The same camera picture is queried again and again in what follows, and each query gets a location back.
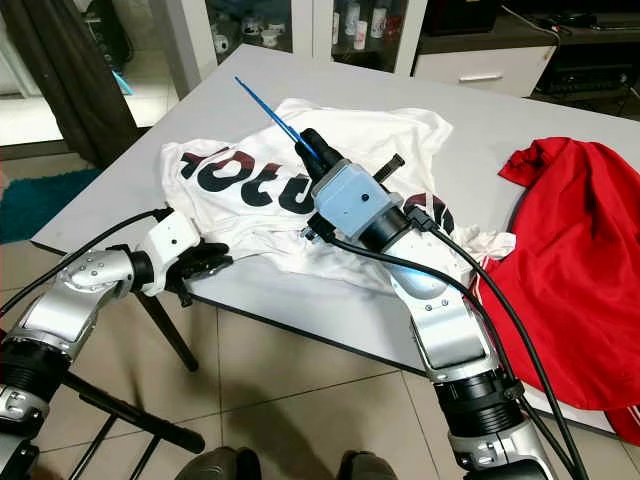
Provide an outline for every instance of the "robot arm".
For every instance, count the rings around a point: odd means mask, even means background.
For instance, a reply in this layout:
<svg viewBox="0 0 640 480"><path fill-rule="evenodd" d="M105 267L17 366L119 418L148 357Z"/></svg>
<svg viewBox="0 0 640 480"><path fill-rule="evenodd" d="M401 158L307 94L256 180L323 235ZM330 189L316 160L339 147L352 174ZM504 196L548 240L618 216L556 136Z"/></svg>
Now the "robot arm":
<svg viewBox="0 0 640 480"><path fill-rule="evenodd" d="M200 251L212 256L193 254ZM35 461L38 450L30 440L91 335L100 308L129 292L157 294L176 267L185 267L178 269L182 275L228 264L231 258L225 253L226 246L201 244L191 221L173 212L147 233L136 251L89 251L64 268L0 345L0 478L23 478Z"/></svg>
<svg viewBox="0 0 640 480"><path fill-rule="evenodd" d="M317 213L303 232L332 242L334 229L368 250L457 275L458 258L422 226L431 220L414 207L405 215L402 199L380 181L402 162L392 161L372 176L342 158L314 130L302 138L302 157L314 182ZM424 273L388 267L391 285L407 306L427 377L433 382L449 425L449 441L468 479L555 478L531 421L517 404L522 386L508 381L491 339L460 292Z"/></svg>

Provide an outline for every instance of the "brown curtain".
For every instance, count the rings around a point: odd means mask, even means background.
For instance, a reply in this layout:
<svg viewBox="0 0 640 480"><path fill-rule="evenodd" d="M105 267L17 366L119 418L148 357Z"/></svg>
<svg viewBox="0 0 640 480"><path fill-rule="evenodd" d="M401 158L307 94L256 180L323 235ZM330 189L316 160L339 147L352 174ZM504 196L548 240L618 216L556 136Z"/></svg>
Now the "brown curtain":
<svg viewBox="0 0 640 480"><path fill-rule="evenodd" d="M69 148L110 165L139 134L73 1L0 0L0 11Z"/></svg>

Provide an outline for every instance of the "teal rug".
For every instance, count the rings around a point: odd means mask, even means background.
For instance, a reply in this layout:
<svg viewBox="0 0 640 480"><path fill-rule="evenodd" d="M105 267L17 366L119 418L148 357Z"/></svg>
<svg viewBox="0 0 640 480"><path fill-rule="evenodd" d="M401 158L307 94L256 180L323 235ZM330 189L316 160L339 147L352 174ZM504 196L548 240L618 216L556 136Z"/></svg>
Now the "teal rug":
<svg viewBox="0 0 640 480"><path fill-rule="evenodd" d="M0 202L0 243L33 237L98 175L92 169L12 181Z"/></svg>

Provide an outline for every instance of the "white cloth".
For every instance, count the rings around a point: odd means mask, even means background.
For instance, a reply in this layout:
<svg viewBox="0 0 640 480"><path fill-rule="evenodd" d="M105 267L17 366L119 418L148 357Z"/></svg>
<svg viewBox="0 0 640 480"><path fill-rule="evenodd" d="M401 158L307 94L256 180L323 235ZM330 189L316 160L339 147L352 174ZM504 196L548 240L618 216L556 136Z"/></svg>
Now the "white cloth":
<svg viewBox="0 0 640 480"><path fill-rule="evenodd" d="M285 100L276 113L296 131L314 128L345 158L372 174L398 153L406 164L385 186L405 199L421 196L418 203L426 203L430 214L438 213L431 201L431 162L452 127L436 113L418 108L338 110L298 99ZM375 262L300 238L313 210L310 181L279 127L235 145L204 139L169 143L162 148L161 161L169 205L191 217L207 241L228 244L235 260L263 255L283 271L390 289L388 275ZM471 246L478 260L489 253L502 257L515 246L511 234L464 232L456 237L454 230L453 238Z"/></svg>

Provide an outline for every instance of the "tiled floor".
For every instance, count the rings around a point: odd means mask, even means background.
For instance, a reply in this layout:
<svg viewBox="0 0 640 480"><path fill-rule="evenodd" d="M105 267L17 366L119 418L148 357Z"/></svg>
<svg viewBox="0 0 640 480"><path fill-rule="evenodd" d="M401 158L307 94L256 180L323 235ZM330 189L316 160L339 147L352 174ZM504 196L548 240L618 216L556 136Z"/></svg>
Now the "tiled floor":
<svg viewBox="0 0 640 480"><path fill-rule="evenodd" d="M4 168L5 180L86 166L74 156L15 162L23 163ZM0 300L56 261L28 242L2 246ZM198 372L186 371L133 297L102 311L73 371L200 432L208 450L223 444L253 448L265 479L329 480L347 449L387 458L401 480L462 478L424 379L204 304L183 310L169 294L160 299L198 357ZM3 327L17 315L11 312ZM43 451L40 467L53 478L68 476L105 419L61 388L35 441ZM640 448L574 433L592 479L640 480ZM149 441L148 434L118 422L83 478L127 478ZM162 442L142 478L172 479L191 457ZM558 478L568 479L554 464Z"/></svg>
<svg viewBox="0 0 640 480"><path fill-rule="evenodd" d="M178 101L160 50L137 51L123 76L133 90L125 100L139 127L154 125ZM60 138L56 119L44 98L0 98L0 145Z"/></svg>

